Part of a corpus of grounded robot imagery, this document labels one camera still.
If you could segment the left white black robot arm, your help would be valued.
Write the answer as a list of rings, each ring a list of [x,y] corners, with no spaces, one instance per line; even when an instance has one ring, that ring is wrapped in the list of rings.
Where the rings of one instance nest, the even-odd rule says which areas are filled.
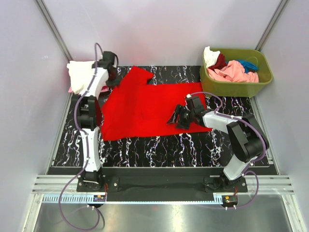
[[[111,51],[103,51],[102,58],[91,66],[90,82],[79,94],[73,96],[74,123],[80,132],[83,145],[84,162],[77,174],[82,185],[87,184],[93,191],[104,187],[104,177],[98,154],[98,134],[102,121],[102,112],[98,97],[103,87],[118,85],[118,56]]]

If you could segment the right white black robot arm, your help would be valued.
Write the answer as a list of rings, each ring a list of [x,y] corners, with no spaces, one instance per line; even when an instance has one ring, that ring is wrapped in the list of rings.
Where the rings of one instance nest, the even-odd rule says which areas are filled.
[[[191,123],[224,132],[229,136],[233,157],[213,183],[231,191],[250,166],[266,155],[269,142],[253,115],[230,116],[206,109],[198,96],[188,94],[185,105],[177,105],[168,124],[187,130]]]

